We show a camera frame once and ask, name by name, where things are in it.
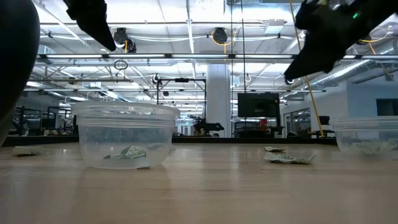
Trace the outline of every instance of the table surface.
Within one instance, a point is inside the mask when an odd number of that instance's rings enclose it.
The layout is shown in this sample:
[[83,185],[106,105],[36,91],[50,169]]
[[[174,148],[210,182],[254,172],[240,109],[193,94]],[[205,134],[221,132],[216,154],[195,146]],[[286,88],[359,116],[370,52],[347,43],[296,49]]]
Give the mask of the table surface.
[[1,148],[0,222],[397,223],[397,161],[286,145],[286,154],[317,157],[273,164],[263,146],[176,144],[146,170],[88,167],[78,144],[46,145],[33,157]]

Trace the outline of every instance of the clear plastic bowl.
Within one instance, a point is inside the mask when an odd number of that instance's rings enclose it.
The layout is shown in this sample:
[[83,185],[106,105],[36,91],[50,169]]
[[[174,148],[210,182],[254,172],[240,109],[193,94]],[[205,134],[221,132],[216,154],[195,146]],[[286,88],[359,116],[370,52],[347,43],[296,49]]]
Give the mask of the clear plastic bowl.
[[161,164],[169,154],[180,111],[143,103],[87,102],[72,106],[80,149],[89,166],[136,169]]
[[339,118],[333,121],[342,152],[362,155],[396,156],[398,116]]

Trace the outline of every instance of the ceiling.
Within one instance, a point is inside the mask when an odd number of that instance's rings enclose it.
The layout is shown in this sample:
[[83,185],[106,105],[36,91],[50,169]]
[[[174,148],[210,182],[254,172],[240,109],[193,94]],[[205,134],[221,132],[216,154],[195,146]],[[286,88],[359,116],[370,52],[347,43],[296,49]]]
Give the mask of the ceiling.
[[[107,21],[111,31],[116,30],[117,27],[127,28],[128,35],[136,43],[138,54],[297,54],[299,48],[295,38],[295,29],[288,0],[285,3],[275,4],[275,2],[280,1],[243,1],[242,13],[240,1],[235,1],[233,6],[229,4],[225,8],[224,13],[223,0],[107,0]],[[107,53],[107,50],[102,45],[81,31],[75,21],[69,18],[66,13],[67,7],[62,0],[43,0],[41,3],[41,8],[37,7],[42,30],[41,45],[47,46],[56,54]],[[300,1],[294,1],[295,13],[299,9],[299,5]],[[191,26],[188,25],[188,17],[191,18]],[[57,19],[64,23],[69,28],[69,31],[61,26]],[[284,25],[280,29],[280,38],[278,38],[276,33],[269,32],[268,23],[273,19],[284,20]],[[388,26],[394,25],[396,21],[396,17],[392,16],[371,33],[372,37],[378,39],[385,36]],[[224,48],[214,43],[211,37],[207,37],[207,34],[214,31],[215,27],[225,28],[229,38],[228,42],[231,44]],[[190,39],[190,30],[192,30],[192,39]],[[87,44],[83,44],[73,35],[79,36]],[[384,40],[375,43],[374,47],[377,49],[379,45],[385,44],[392,38],[394,38],[393,33]],[[117,49],[113,53],[123,53],[123,51],[123,49]],[[349,53],[368,54],[369,47],[356,45],[349,49]],[[158,66],[148,66],[146,59],[126,61],[136,63],[137,66],[129,66],[125,71],[120,72],[114,68],[114,60],[108,60],[107,62],[94,60],[91,62],[97,63],[95,66],[80,67],[57,66],[57,63],[67,62],[66,60],[53,61],[54,63],[47,65],[47,68],[39,66],[43,64],[38,63],[32,73],[32,79],[61,80],[75,77],[76,79],[90,78],[99,79],[100,81],[100,79],[127,78],[130,80],[129,82],[101,82],[100,87],[107,89],[151,89],[153,88],[151,86],[152,77],[155,74],[158,74],[160,78],[206,78],[206,65],[212,63],[203,60],[171,62],[166,59],[155,59],[151,60],[151,63],[158,63]],[[252,89],[282,88],[284,86],[282,74],[289,66],[286,61],[243,64],[242,62],[225,60],[220,63],[224,63],[232,71],[234,77],[232,82],[239,83],[235,88],[243,88],[246,76],[246,81],[249,80],[246,86]],[[46,88],[87,88],[83,86],[82,82],[78,82],[75,85],[65,82],[45,82],[41,84],[46,86]],[[199,89],[196,83],[170,83],[167,88]],[[75,93],[62,93],[65,96],[71,94]],[[153,102],[151,98],[155,95],[155,93],[121,91],[116,94],[129,101],[145,100],[148,102]],[[79,93],[79,96],[91,100],[103,100],[103,96],[98,96],[94,92],[88,92],[84,95]],[[204,95],[203,92],[196,91],[191,93],[170,93],[168,97],[163,96],[163,98],[169,99],[181,97],[203,98]],[[109,100],[119,100],[119,98],[110,98]]]

